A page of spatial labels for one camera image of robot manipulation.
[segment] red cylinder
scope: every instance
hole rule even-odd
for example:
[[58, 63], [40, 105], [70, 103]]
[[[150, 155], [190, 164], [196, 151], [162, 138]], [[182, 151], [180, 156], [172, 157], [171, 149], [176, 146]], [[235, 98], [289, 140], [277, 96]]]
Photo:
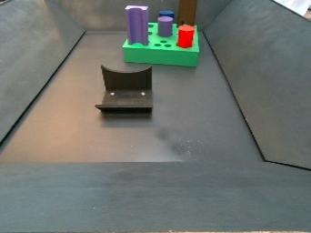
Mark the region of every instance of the red cylinder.
[[178, 47], [182, 48], [192, 47], [194, 35], [195, 35], [195, 27], [191, 25], [180, 25]]

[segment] black holder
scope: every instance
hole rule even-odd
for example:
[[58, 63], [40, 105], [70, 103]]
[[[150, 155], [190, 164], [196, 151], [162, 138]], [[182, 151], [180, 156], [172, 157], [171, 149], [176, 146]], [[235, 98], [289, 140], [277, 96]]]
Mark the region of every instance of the black holder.
[[102, 66], [106, 86], [103, 101], [95, 107], [100, 111], [151, 112], [152, 100], [152, 67], [139, 72], [118, 72]]

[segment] green block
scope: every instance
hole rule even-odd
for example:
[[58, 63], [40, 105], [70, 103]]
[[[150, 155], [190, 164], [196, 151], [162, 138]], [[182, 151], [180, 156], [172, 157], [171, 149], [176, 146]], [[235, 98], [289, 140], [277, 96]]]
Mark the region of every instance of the green block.
[[174, 24], [172, 36], [158, 35], [158, 23], [150, 23], [150, 45], [142, 43], [123, 44], [124, 61], [135, 63], [162, 64], [174, 66], [196, 66], [199, 57], [198, 30], [195, 31], [194, 46], [180, 48], [178, 44], [179, 28]]

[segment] blue cylinder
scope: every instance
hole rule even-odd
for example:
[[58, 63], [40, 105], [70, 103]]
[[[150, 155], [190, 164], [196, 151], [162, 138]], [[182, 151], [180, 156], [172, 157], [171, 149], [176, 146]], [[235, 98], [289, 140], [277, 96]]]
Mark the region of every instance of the blue cylinder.
[[172, 11], [159, 11], [159, 17], [167, 16], [174, 18], [174, 12]]

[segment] gray panel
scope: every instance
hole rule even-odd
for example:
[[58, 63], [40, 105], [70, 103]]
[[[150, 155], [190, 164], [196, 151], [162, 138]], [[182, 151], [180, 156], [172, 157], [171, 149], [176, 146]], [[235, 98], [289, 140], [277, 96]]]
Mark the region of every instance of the gray panel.
[[[90, 31], [124, 31], [127, 28], [124, 13], [127, 5], [148, 5], [150, 21], [156, 22], [158, 11], [172, 10], [178, 13], [179, 4], [178, 0], [56, 0], [56, 2]], [[231, 0], [198, 1], [196, 24], [199, 30], [203, 30], [230, 2]]]
[[52, 0], [0, 6], [0, 141], [83, 33]]
[[202, 33], [198, 67], [152, 67], [151, 117], [103, 115], [94, 107], [104, 92], [102, 65], [150, 66], [123, 62], [126, 38], [126, 32], [84, 35], [0, 148], [0, 162], [262, 161]]
[[310, 180], [267, 163], [4, 164], [0, 232], [310, 232]]
[[206, 30], [267, 160], [311, 168], [311, 24], [270, 0], [235, 0]]

